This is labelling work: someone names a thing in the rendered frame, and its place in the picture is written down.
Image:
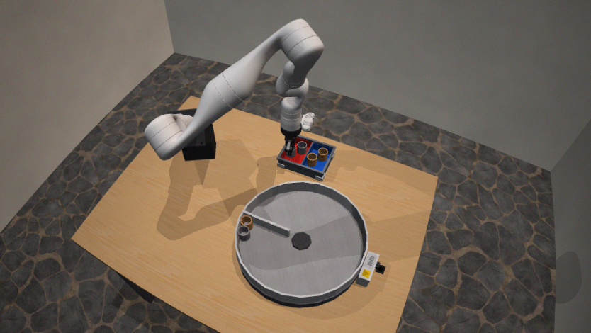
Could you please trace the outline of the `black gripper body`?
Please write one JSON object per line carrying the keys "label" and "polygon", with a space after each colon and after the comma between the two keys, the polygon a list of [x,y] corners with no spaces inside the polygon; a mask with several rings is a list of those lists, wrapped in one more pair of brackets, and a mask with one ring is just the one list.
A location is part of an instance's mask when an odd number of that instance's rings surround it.
{"label": "black gripper body", "polygon": [[301,133],[301,128],[296,131],[287,131],[281,127],[281,133],[286,136],[286,143],[288,144],[288,140],[291,141],[291,145],[293,144],[293,138],[298,136]]}

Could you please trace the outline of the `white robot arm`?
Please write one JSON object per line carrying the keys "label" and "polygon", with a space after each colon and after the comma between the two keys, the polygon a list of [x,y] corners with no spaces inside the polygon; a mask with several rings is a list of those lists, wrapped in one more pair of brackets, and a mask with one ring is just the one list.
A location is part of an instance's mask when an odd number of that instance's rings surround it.
{"label": "white robot arm", "polygon": [[158,157],[172,158],[209,125],[247,99],[265,64],[280,49],[289,59],[276,81],[277,94],[285,97],[281,102],[281,127],[291,132],[300,128],[308,132],[315,114],[302,115],[309,88],[306,76],[322,55],[324,45],[305,20],[297,19],[211,80],[204,88],[194,117],[165,114],[155,118],[144,134]]}

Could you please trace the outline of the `grey round turntable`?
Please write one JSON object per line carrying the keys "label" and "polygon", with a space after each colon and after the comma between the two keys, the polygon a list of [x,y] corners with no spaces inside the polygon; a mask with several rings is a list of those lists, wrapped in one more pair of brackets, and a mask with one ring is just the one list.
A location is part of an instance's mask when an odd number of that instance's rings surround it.
{"label": "grey round turntable", "polygon": [[[244,215],[253,223],[247,241],[237,232]],[[289,307],[328,303],[355,280],[366,287],[375,268],[385,271],[379,254],[368,251],[359,209],[338,190],[310,181],[271,186],[251,199],[237,220],[235,249],[250,286]]]}

